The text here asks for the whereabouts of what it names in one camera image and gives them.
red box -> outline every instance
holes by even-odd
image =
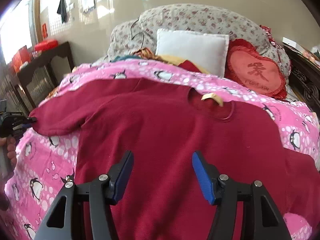
[[[19,72],[20,66],[25,62],[31,62],[27,46],[22,47],[12,58],[12,66],[16,73]]]
[[[48,49],[53,49],[57,46],[58,46],[57,40],[53,40],[53,39],[45,40],[35,45],[35,51],[45,51]]]

yellow cloth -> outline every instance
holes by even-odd
[[[181,63],[185,62],[188,59],[184,59],[181,57],[171,56],[171,55],[159,55],[163,60],[167,61],[168,63],[172,65],[179,66]],[[205,68],[195,64],[193,62],[193,65],[197,67],[201,71],[201,73],[210,74],[209,71],[207,71]]]

blue gripper pad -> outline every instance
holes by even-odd
[[[133,168],[133,153],[130,152],[115,182],[115,192],[112,198],[114,201],[118,202],[122,199],[124,195],[124,191],[129,181],[132,168]]]
[[[211,182],[211,179],[205,171],[204,166],[196,152],[194,152],[192,155],[192,166],[195,170],[204,198],[209,202],[210,205],[213,205],[215,201],[213,183]]]

wooden table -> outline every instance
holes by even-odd
[[[26,104],[24,103],[23,99],[21,98],[21,96],[18,92],[18,87],[19,87],[19,85],[21,85],[21,87],[22,87],[28,101],[30,102],[31,106],[33,108],[36,108],[36,104],[34,103],[32,97],[27,89],[27,85],[29,83],[31,83],[35,70],[39,67],[45,66],[47,69],[47,72],[50,76],[50,79],[52,81],[52,84],[54,85],[54,87],[58,86],[57,79],[54,75],[54,72],[53,72],[53,69],[51,66],[51,61],[55,56],[58,56],[61,58],[67,57],[71,71],[75,67],[75,64],[73,62],[72,53],[71,53],[70,44],[67,41],[65,43],[58,45],[57,47],[55,47],[53,49],[49,49],[49,50],[42,52],[40,56],[36,57],[28,65],[26,65],[24,68],[22,68],[11,80],[11,84],[15,90],[15,94],[27,113],[29,113],[29,109],[27,108]]]

red heart-shaped pillow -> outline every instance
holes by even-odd
[[[287,96],[285,79],[278,65],[272,59],[260,56],[245,40],[231,43],[225,77],[259,94],[282,99]]]

